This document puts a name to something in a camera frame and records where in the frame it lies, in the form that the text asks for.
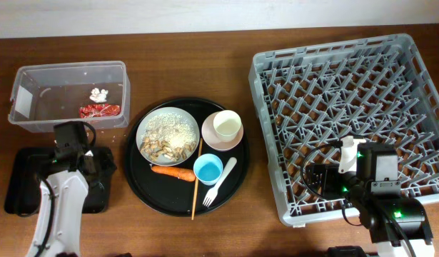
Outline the red snack wrapper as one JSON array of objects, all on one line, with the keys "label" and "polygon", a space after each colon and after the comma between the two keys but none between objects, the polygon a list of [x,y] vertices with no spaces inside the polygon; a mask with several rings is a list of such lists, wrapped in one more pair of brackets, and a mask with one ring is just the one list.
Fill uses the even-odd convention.
[{"label": "red snack wrapper", "polygon": [[117,116],[120,113],[121,107],[111,104],[90,104],[79,109],[79,116],[82,119]]}]

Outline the orange carrot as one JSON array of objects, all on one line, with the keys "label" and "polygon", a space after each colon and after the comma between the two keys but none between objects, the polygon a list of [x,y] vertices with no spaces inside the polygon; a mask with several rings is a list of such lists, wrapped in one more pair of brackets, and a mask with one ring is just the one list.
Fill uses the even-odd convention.
[{"label": "orange carrot", "polygon": [[193,170],[186,168],[174,166],[152,166],[151,170],[155,173],[176,177],[183,181],[194,182],[196,180]]}]

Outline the blue cup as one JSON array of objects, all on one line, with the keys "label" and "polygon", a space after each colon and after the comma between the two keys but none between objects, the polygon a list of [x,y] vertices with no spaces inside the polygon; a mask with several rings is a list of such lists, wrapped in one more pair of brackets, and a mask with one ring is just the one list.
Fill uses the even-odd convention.
[{"label": "blue cup", "polygon": [[216,184],[223,172],[223,163],[214,154],[206,153],[196,159],[193,165],[196,178],[206,186]]}]

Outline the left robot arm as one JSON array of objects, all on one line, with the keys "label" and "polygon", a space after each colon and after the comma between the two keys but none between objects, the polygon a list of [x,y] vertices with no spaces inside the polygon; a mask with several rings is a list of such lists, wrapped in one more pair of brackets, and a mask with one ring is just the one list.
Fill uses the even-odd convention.
[{"label": "left robot arm", "polygon": [[41,205],[27,256],[80,256],[81,217],[90,191],[109,202],[116,170],[108,148],[95,147],[96,131],[84,121],[55,125],[56,148],[36,173]]}]

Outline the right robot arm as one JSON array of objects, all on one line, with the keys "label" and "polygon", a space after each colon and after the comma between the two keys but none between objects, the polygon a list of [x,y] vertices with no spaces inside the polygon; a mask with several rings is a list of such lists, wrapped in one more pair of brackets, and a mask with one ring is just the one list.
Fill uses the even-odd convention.
[{"label": "right robot arm", "polygon": [[398,155],[390,144],[345,139],[338,164],[301,164],[303,185],[325,200],[344,198],[359,212],[378,256],[434,256],[433,233],[420,201],[401,194]]}]

